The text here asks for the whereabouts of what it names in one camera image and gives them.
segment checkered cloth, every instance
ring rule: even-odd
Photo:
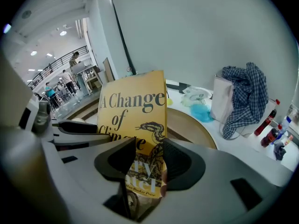
[[[227,66],[222,77],[234,84],[234,111],[223,127],[223,137],[229,139],[238,127],[258,123],[268,103],[266,76],[254,64],[247,63],[246,69]]]

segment desk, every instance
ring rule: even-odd
[[[103,83],[101,82],[101,79],[100,79],[98,73],[95,72],[95,70],[94,70],[94,67],[95,67],[95,66],[96,66],[96,65],[89,65],[89,66],[86,66],[83,70],[81,70],[80,72],[78,72],[77,75],[79,75],[79,74],[82,73],[83,71],[88,70],[88,69],[91,68],[91,69],[93,70],[93,73],[94,73],[95,77],[98,79],[99,83],[100,83],[101,85],[103,85]],[[82,78],[83,78],[85,87],[86,87],[86,89],[87,89],[88,95],[90,95],[90,91],[89,91],[89,89],[88,89],[88,84],[87,84],[87,81],[85,80],[83,74],[82,74]]]
[[[173,101],[173,104],[168,106],[168,108],[179,110],[192,117],[190,108],[185,107],[181,104],[182,94],[180,94],[177,90],[169,88],[167,89],[167,91],[169,94],[169,98],[171,98]],[[206,99],[207,105],[210,106],[211,103],[212,101],[210,99]],[[267,148],[263,148],[263,151],[265,153],[257,151],[257,149],[260,148],[260,140],[267,133],[266,130],[264,131],[265,135],[264,133],[262,133],[258,137],[255,137],[254,134],[252,134],[248,138],[240,136],[235,140],[225,140],[219,133],[220,125],[221,127],[223,127],[223,124],[220,124],[219,121],[214,120],[209,123],[203,123],[198,119],[196,120],[200,124],[202,124],[203,127],[210,133],[211,137],[215,141],[218,150],[230,153],[239,158],[276,186],[284,186],[290,180],[291,175],[293,174],[293,171],[298,163],[296,155],[292,154],[292,152],[294,152],[295,150],[295,147],[290,146],[289,151],[286,149],[287,153],[284,156],[284,159],[286,159],[285,161],[276,161],[265,154],[270,153],[270,149],[273,147],[268,146]]]

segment black railing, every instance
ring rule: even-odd
[[[32,81],[29,82],[28,86],[31,89],[34,89],[39,83],[42,82],[48,75],[53,73],[58,68],[62,67],[65,64],[69,64],[70,58],[74,55],[75,52],[79,52],[79,57],[88,53],[87,46],[83,46],[79,49],[71,51],[70,53],[62,56],[61,58],[57,59],[47,67],[45,67],[41,72],[39,72]]]

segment book cover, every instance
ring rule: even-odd
[[[102,87],[98,132],[112,141],[136,138],[136,157],[126,175],[127,189],[159,198],[162,185],[162,139],[166,137],[166,87],[163,71],[126,77]]]

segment black cloth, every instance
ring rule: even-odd
[[[56,94],[51,95],[49,98],[50,98],[50,102],[52,103],[52,105],[53,105],[55,108],[59,108],[58,100],[57,100]]]
[[[76,94],[76,90],[72,81],[66,83],[65,85],[69,89],[70,93],[74,92]]]

